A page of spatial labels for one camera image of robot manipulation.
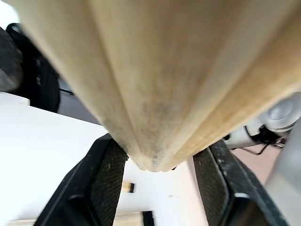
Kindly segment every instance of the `wooden board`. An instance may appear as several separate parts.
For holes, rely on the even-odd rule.
[[[7,226],[33,226],[36,220],[13,220]],[[113,226],[143,226],[142,212],[117,213]]]
[[[299,0],[8,0],[143,170],[166,171],[301,82]]]

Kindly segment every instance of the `small wooden piece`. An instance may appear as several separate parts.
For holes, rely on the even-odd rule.
[[[143,170],[169,170],[301,82],[299,0],[8,0]]]

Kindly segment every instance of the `white wall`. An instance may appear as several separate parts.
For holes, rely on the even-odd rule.
[[[19,17],[14,8],[0,0],[0,27],[4,30],[10,23],[18,23]]]

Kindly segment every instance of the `white machine part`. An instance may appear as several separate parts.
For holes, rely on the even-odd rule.
[[[292,226],[300,225],[301,119],[299,118],[301,118],[301,93],[296,92],[224,138],[229,149],[257,145],[258,143],[251,137],[258,135],[260,128],[265,126],[286,140],[269,176],[266,189]]]
[[[259,128],[263,125],[279,136],[287,138],[290,130],[300,117],[301,93],[296,92],[248,122],[246,127],[240,127],[231,132],[225,142],[229,149],[257,145],[258,143],[254,142],[250,135],[259,134]]]

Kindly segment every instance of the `white table surface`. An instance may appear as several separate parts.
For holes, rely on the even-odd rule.
[[[66,173],[107,133],[96,124],[43,111],[0,93],[0,226],[36,218]],[[128,160],[117,211],[153,210],[157,226],[207,225],[187,162],[170,172],[142,171]]]

